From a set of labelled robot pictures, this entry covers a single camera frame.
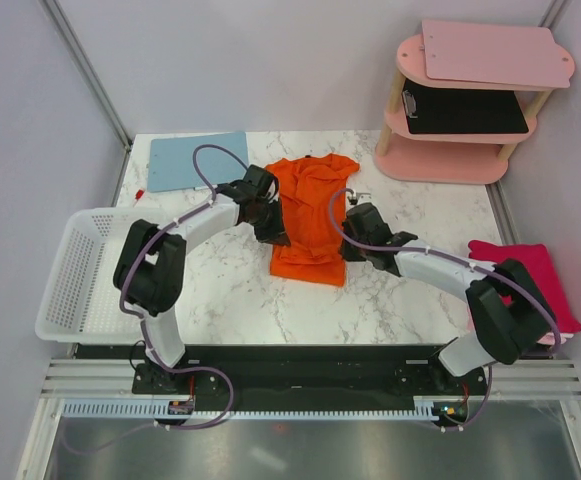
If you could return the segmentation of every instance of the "orange t-shirt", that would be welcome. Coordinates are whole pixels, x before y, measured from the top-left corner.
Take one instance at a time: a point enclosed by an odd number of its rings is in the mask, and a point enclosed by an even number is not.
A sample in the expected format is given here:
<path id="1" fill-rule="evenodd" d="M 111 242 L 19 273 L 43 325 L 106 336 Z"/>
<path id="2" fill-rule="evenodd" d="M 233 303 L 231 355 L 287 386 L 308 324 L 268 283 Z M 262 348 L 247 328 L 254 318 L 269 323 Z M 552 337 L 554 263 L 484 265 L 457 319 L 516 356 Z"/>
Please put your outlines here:
<path id="1" fill-rule="evenodd" d="M 331 153 L 322 158 L 284 158 L 266 169 L 279 179 L 283 223 L 291 243 L 274 246 L 270 274 L 342 287 L 346 275 L 339 254 L 342 238 L 328 219 L 328 202 L 359 164 Z M 334 216 L 339 224 L 345 219 L 344 195 L 334 204 Z"/>

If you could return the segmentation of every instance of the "shelf leg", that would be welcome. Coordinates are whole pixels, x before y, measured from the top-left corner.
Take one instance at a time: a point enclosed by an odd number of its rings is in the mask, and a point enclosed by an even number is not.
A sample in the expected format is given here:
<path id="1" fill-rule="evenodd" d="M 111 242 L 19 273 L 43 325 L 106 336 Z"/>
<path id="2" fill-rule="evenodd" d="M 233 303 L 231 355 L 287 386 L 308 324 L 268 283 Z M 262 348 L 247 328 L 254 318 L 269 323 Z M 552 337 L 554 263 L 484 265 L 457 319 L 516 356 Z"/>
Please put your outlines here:
<path id="1" fill-rule="evenodd" d="M 399 104 L 401 103 L 401 91 L 403 90 L 403 84 L 406 81 L 406 77 L 397 69 L 394 78 L 392 79 L 392 86 L 390 87 L 390 98 L 388 99 L 388 104 L 386 105 L 386 111 L 388 113 L 395 113 L 399 109 Z M 388 153 L 388 145 L 390 144 L 390 136 L 392 135 L 392 129 L 388 124 L 383 121 L 383 128 L 381 129 L 381 135 L 379 135 L 379 143 L 377 144 L 377 155 L 380 157 Z"/>
<path id="2" fill-rule="evenodd" d="M 552 90 L 546 90 L 545 92 L 537 93 L 532 99 L 532 102 L 530 102 L 530 104 L 526 107 L 526 111 L 523 112 L 523 114 L 528 118 L 536 117 L 551 93 Z"/>
<path id="3" fill-rule="evenodd" d="M 536 117 L 543 105 L 546 103 L 546 100 L 548 100 L 548 97 L 551 93 L 552 90 L 546 90 L 545 92 L 537 93 L 532 99 L 532 102 L 530 102 L 530 104 L 526 107 L 526 110 L 523 112 L 524 116 L 526 118 Z M 517 148 L 517 145 L 519 144 L 511 143 L 504 145 L 501 147 L 501 150 L 499 150 L 499 155 L 497 155 L 497 158 L 499 158 L 499 160 L 508 160 L 510 155 L 512 155 L 514 152 L 514 149 Z"/>

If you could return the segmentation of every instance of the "marble table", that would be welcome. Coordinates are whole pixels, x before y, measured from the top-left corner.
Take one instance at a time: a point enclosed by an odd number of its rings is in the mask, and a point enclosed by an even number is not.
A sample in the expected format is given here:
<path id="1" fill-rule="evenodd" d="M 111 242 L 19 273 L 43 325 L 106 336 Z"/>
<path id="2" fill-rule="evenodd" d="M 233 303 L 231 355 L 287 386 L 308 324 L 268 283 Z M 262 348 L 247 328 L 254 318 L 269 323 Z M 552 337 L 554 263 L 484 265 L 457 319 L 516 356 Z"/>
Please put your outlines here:
<path id="1" fill-rule="evenodd" d="M 137 135 L 117 202 L 120 207 L 160 207 L 175 215 L 203 201 L 207 191 L 145 193 L 150 142 L 185 136 Z M 405 183 L 382 175 L 372 161 L 378 132 L 254 132 L 247 134 L 250 162 L 281 158 L 349 156 L 361 165 L 348 185 L 371 192 L 393 231 L 407 230 L 431 245 L 467 255 L 472 239 L 499 242 L 482 186 Z M 336 288 L 273 277 L 272 247 L 259 244 L 252 227 L 214 236 L 186 258 L 177 302 L 179 331 L 189 344 L 409 344 L 443 343 L 466 332 L 466 305 L 429 285 L 347 265 Z"/>

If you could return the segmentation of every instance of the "black mounting plate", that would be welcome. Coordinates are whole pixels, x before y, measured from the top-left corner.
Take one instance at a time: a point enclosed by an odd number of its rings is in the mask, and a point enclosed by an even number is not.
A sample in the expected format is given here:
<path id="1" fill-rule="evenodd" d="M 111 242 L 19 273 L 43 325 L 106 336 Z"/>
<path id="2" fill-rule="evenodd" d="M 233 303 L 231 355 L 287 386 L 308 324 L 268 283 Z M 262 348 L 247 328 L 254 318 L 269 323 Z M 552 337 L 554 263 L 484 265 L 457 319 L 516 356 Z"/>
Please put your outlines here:
<path id="1" fill-rule="evenodd" d="M 435 386 L 428 360 L 443 345 L 404 346 L 200 346 L 190 345 L 178 367 L 223 371 L 235 388 L 233 411 L 308 412 L 411 410 L 415 396 L 483 395 L 483 369 Z M 228 387 L 218 376 L 195 373 L 197 411 L 221 411 Z M 132 393 L 187 395 L 186 375 L 164 375 L 139 364 Z"/>

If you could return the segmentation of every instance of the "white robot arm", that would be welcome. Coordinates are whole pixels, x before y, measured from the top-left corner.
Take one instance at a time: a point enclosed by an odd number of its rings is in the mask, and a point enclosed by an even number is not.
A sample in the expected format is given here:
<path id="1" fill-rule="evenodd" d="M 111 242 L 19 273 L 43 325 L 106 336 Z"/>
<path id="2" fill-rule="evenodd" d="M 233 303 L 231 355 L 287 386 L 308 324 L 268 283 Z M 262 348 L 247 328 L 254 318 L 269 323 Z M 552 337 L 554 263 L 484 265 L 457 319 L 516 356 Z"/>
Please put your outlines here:
<path id="1" fill-rule="evenodd" d="M 250 166 L 242 180 L 220 185 L 211 208 L 183 221 L 173 233 L 163 235 L 151 251 L 155 262 L 143 259 L 130 281 L 126 300 L 145 313 L 153 348 L 167 366 L 174 366 L 185 352 L 177 329 L 174 303 L 181 294 L 185 256 L 216 233 L 241 222 L 253 225 L 257 240 L 289 245 L 278 198 L 278 182 L 269 172 Z M 138 221 L 130 229 L 117 269 L 114 284 L 121 290 L 130 265 L 158 227 Z M 516 292 L 493 281 L 483 273 L 496 271 L 522 286 L 549 311 L 547 303 L 530 275 L 519 262 L 501 265 L 464 259 L 464 265 L 479 266 L 481 272 L 457 263 L 456 256 L 430 247 L 407 232 L 393 234 L 371 203 L 356 205 L 346 213 L 343 231 L 365 246 L 405 247 L 403 251 L 377 252 L 343 241 L 341 253 L 346 261 L 370 261 L 379 270 L 419 280 L 467 302 L 475 331 L 446 345 L 433 363 L 441 375 L 461 377 L 471 370 L 502 362 L 511 364 L 532 348 L 550 326 Z M 510 296 L 508 305 L 502 296 Z"/>

